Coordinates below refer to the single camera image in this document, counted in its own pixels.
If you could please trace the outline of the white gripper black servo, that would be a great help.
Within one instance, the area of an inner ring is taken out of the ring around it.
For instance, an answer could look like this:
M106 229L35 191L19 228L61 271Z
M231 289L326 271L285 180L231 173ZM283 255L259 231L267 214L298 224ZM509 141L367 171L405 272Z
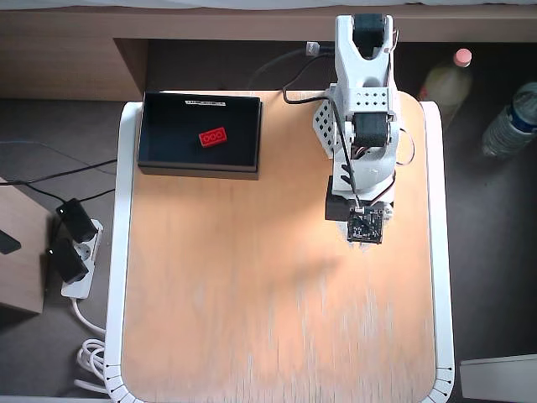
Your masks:
M325 219L347 221L351 212L362 212L376 202L383 204L383 219L394 215L393 196L388 191L395 170L397 146L367 149L359 159L350 159L347 167L344 151L339 148L333 155L333 170L326 191Z

